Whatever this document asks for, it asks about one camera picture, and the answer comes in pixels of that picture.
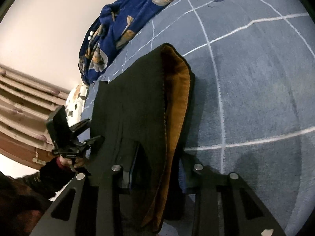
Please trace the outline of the dark sleeve forearm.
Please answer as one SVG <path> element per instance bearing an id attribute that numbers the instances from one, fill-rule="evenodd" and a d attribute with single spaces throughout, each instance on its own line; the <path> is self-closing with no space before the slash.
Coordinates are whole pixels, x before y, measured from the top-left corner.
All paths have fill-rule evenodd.
<path id="1" fill-rule="evenodd" d="M 58 157 L 39 171 L 12 178 L 1 173 L 1 235 L 30 235 L 52 202 L 75 175 Z"/>

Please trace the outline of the person's left hand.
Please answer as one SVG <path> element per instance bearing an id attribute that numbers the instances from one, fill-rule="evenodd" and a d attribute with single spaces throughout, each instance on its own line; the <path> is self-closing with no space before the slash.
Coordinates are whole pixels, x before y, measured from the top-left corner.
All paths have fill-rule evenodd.
<path id="1" fill-rule="evenodd" d="M 79 168 L 79 167 L 83 167 L 84 164 L 86 163 L 86 158 L 76 158 L 75 161 L 73 162 L 69 158 L 64 158 L 63 156 L 59 156 L 57 160 L 58 160 L 58 163 L 64 167 L 73 166 L 74 168 Z"/>

